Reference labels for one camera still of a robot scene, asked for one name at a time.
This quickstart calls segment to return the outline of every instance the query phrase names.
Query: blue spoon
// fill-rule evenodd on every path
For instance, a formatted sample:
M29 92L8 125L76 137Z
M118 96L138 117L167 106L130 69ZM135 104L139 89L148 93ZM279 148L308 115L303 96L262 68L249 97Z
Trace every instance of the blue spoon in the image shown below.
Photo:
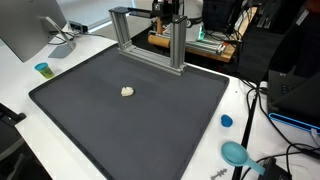
M246 149L236 142L226 142L221 147L222 158L232 166L249 166L259 174L264 174L264 167L254 162L248 155Z

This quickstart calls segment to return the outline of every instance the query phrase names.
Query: gray rubber mat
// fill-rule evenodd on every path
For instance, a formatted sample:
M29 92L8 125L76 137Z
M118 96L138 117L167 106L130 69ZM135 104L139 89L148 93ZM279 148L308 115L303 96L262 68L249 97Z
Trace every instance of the gray rubber mat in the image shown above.
M171 180L183 175L228 82L192 67L171 75L112 46L30 97L106 178ZM133 96L121 96L125 86Z

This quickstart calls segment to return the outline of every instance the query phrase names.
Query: blue lid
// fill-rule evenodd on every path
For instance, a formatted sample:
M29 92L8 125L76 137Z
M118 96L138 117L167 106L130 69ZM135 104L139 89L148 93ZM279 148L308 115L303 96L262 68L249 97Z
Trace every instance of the blue lid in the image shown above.
M233 120L228 115L221 116L221 124L223 127L230 127L233 123Z
M39 70L43 70L47 67L48 67L48 63L40 63L40 64L37 64L34 68L39 71Z

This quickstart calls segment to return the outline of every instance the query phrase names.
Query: white table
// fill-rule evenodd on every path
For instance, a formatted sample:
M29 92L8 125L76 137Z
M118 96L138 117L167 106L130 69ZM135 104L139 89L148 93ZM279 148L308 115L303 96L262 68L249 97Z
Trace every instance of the white table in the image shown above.
M261 87L267 87L267 83L262 82ZM262 95L262 106L267 110L267 97ZM317 147L310 133L294 128L292 126L273 121L280 131L293 143L303 143ZM271 123L260 110L257 103L252 129L250 133L247 150L253 160L258 160L267 156L283 154L289 144L282 139L278 132L272 127ZM287 171L285 156L278 157L277 165ZM293 180L315 180L320 177L320 161L303 154L290 155L289 167ZM245 179L256 180L258 174L251 170Z
M27 115L16 128L53 179L105 179L28 96L32 89L46 81L34 70L37 63L47 62L52 71L59 75L116 43L94 36L82 36L75 41L76 49L65 59L47 58L54 46L46 46L26 63L21 63L8 47L0 47L0 102L17 113L24 112ZM234 168L221 158L220 147L225 141L240 143L242 140L248 118L245 100L248 88L238 79L229 78L229 86L182 177L183 180L208 180L224 168L228 172L221 179L231 179L233 175ZM220 117L223 114L233 118L234 123L230 128L221 126Z

